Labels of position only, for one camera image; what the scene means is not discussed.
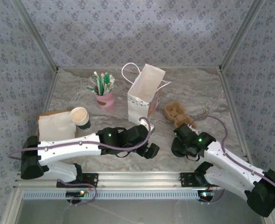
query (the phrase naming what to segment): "pink cup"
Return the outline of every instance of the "pink cup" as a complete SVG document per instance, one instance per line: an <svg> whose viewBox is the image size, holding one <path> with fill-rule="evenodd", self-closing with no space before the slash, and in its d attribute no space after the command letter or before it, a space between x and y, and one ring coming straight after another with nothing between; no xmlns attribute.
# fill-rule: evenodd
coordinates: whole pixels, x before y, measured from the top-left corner
<svg viewBox="0 0 275 224"><path fill-rule="evenodd" d="M114 92L111 91L109 94L104 96L98 96L95 94L98 106L104 111L111 111L115 107L115 95Z"/></svg>

